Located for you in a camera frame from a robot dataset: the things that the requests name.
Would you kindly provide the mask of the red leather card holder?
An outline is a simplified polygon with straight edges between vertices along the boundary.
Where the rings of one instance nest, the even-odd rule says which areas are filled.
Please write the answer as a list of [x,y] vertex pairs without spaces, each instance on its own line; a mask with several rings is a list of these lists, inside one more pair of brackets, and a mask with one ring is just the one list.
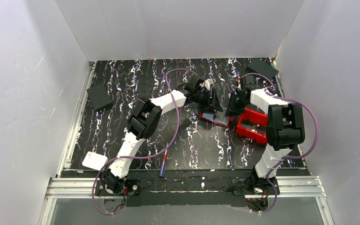
[[234,117],[226,116],[226,107],[222,108],[223,111],[217,110],[205,110],[199,113],[199,118],[211,122],[217,126],[229,127],[230,123],[234,120]]

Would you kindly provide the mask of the red plastic bin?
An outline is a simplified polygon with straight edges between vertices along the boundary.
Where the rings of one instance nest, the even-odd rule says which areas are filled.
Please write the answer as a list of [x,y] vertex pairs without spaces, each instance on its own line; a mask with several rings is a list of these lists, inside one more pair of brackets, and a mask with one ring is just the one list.
[[239,117],[235,132],[240,137],[250,138],[259,144],[267,144],[267,121],[266,114],[245,108]]

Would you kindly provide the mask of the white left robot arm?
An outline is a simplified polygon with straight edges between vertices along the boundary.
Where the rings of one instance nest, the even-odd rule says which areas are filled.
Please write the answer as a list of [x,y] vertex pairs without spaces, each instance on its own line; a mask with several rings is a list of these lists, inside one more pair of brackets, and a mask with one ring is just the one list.
[[197,76],[157,98],[139,98],[127,121],[127,133],[117,154],[117,159],[105,166],[100,179],[114,192],[124,188],[124,180],[138,149],[156,131],[163,114],[195,102],[202,110],[211,112],[223,109],[212,87],[213,80],[202,80]]

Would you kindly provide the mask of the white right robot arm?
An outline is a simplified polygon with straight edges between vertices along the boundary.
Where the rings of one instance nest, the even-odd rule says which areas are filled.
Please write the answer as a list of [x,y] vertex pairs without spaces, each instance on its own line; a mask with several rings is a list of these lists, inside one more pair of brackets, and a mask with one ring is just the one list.
[[262,89],[249,84],[247,77],[254,75],[248,73],[239,78],[225,115],[240,115],[247,105],[254,105],[268,116],[265,131],[268,143],[252,174],[255,179],[271,179],[286,156],[305,140],[303,110],[300,104],[274,95],[275,85],[272,83]]

